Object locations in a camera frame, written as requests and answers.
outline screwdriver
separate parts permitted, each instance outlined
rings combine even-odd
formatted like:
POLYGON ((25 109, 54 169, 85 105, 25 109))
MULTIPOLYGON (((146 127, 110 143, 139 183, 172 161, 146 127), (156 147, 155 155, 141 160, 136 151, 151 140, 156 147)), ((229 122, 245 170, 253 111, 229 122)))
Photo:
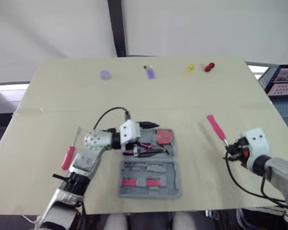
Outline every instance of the screwdriver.
POLYGON ((79 127, 78 131, 76 133, 76 136, 75 136, 75 140, 73 141, 72 145, 69 146, 69 149, 68 149, 68 151, 67 151, 67 153, 65 155, 65 158, 64 158, 64 161, 63 161, 63 164, 62 164, 62 169, 63 170, 67 170, 69 168, 71 162, 72 162, 73 153, 75 152, 75 149, 76 149, 74 145, 75 145, 75 142, 76 142, 80 132, 81 132, 81 128, 79 127))

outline table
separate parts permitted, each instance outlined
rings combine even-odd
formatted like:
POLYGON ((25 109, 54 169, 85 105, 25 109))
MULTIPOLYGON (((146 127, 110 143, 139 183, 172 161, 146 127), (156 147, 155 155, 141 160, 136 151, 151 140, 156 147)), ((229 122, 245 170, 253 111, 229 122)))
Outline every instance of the table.
MULTIPOLYGON (((172 128, 176 135, 182 196, 179 199, 118 197, 116 151, 105 152, 86 193, 88 214, 203 210, 272 205, 237 188, 222 159, 223 142, 206 120, 213 114, 230 142, 261 127, 274 156, 288 160, 288 128, 240 56, 58 59, 42 63, 0 142, 0 214, 39 215, 61 181, 60 166, 78 127, 83 138, 109 108, 124 106, 136 121, 172 128), (214 62, 204 72, 201 64, 214 62), (149 80, 144 65, 153 65, 149 80), (186 76, 183 72, 195 65, 186 76), (110 80, 99 73, 107 69, 110 80)), ((104 117, 99 128, 118 127, 123 112, 104 117)), ((260 191, 260 178, 238 162, 238 181, 260 191)), ((267 184, 271 196, 281 194, 267 184)))

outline black cable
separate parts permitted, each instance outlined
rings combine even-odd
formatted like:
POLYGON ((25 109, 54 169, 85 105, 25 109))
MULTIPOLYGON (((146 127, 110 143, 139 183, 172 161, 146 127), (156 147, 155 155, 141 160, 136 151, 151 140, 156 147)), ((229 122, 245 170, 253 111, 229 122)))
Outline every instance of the black cable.
POLYGON ((273 202, 274 204, 276 204, 280 207, 288 209, 288 205, 281 204, 277 200, 275 200, 274 198, 271 198, 266 193, 264 193, 264 183, 265 183, 265 176, 263 176, 263 179, 261 181, 261 186, 260 186, 260 191, 264 195, 264 198, 270 200, 271 202, 273 202))
POLYGON ((86 211, 85 211, 84 201, 83 201, 82 202, 81 222, 80 222, 80 229, 79 230, 86 230, 86 224, 87 224, 87 216, 86 216, 86 211))
POLYGON ((94 126, 93 129, 96 129, 98 123, 101 121, 101 119, 102 119, 108 112, 111 112, 112 110, 115 110, 115 109, 122 109, 122 110, 124 110, 124 111, 125 111, 125 120, 130 119, 130 114, 129 114, 129 111, 128 111, 127 109, 125 109, 124 107, 120 107, 120 106, 114 107, 114 108, 111 108, 111 109, 105 111, 105 113, 104 113, 104 114, 99 118, 99 120, 96 122, 96 124, 95 124, 95 126, 94 126))
MULTIPOLYGON (((237 181, 236 179, 234 178, 232 172, 231 172, 231 169, 230 169, 230 165, 229 165, 229 162, 228 162, 228 151, 226 151, 226 154, 225 154, 225 162, 226 162, 226 166, 227 166, 227 170, 228 170, 228 173, 231 177, 231 179, 233 180, 233 182, 236 184, 236 186, 238 186, 240 189, 242 189, 244 192, 248 193, 248 194, 251 194, 251 195, 254 195, 256 197, 260 197, 260 198, 264 198, 264 199, 268 199, 266 197, 264 197, 263 195, 260 195, 260 194, 256 194, 256 193, 252 193, 248 190, 246 190, 245 188, 243 188, 237 181)), ((279 199, 274 199, 274 198, 271 198, 275 201, 279 201, 279 202, 285 202, 284 200, 279 200, 279 199)))

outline gray tool case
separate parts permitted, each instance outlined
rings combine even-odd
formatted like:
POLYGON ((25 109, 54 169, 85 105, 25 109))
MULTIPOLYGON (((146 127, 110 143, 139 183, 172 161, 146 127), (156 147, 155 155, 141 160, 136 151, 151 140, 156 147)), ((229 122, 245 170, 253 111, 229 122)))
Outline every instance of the gray tool case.
POLYGON ((124 156, 120 165, 119 195, 133 198, 166 198, 174 199, 181 196, 178 164, 173 161, 176 156, 174 132, 171 129, 143 129, 141 143, 161 146, 167 152, 150 157, 124 156), (172 133, 170 144, 157 143, 157 130, 172 133))

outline cable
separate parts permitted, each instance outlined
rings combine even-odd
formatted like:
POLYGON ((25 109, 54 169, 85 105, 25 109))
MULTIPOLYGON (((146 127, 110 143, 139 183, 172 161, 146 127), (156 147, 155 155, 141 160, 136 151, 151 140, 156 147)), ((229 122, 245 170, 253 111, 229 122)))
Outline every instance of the cable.
MULTIPOLYGON (((242 189, 244 192, 250 194, 250 195, 254 195, 256 197, 260 197, 260 198, 264 198, 264 199, 268 199, 266 197, 264 197, 263 195, 259 195, 259 194, 256 194, 256 193, 252 193, 248 190, 246 190, 245 188, 243 188, 237 181, 236 179, 234 178, 232 172, 231 172, 231 169, 230 169, 230 165, 229 165, 229 162, 228 162, 228 151, 226 151, 226 154, 225 154, 225 162, 226 162, 226 166, 227 166, 227 170, 228 170, 228 173, 231 177, 231 179, 233 180, 233 182, 236 184, 236 186, 238 186, 240 189, 242 189)), ((279 199, 274 199, 274 198, 271 198, 275 201, 279 201, 279 202, 285 202, 284 200, 279 200, 279 199)))
POLYGON ((30 220, 28 217, 26 217, 25 215, 21 215, 23 218, 25 218, 27 221, 29 221, 31 224, 35 224, 36 220, 30 220))
POLYGON ((125 109, 124 107, 114 107, 114 108, 111 108, 107 111, 105 111, 105 113, 99 118, 99 120, 96 122, 95 126, 93 129, 96 129, 98 123, 101 121, 101 119, 108 113, 108 112, 111 112, 112 110, 115 110, 115 109, 122 109, 125 111, 125 120, 129 120, 130 119, 130 114, 129 114, 129 111, 127 109, 125 109))
POLYGON ((265 176, 263 176, 263 179, 261 181, 261 186, 260 186, 260 191, 263 194, 264 198, 270 200, 271 202, 273 202, 274 204, 276 204, 280 207, 288 209, 288 205, 281 204, 277 200, 275 200, 274 198, 271 198, 266 193, 264 193, 264 183, 265 183, 265 176))

